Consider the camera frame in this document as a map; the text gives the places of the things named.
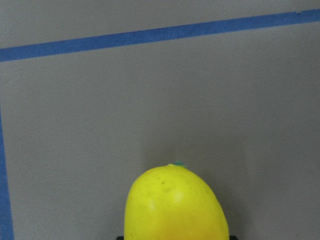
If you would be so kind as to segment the yellow mango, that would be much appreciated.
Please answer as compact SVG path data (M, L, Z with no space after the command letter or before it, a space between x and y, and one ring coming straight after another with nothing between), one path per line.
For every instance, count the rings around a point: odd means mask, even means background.
M132 184L124 212L126 240L228 240L215 193L186 167L147 170Z

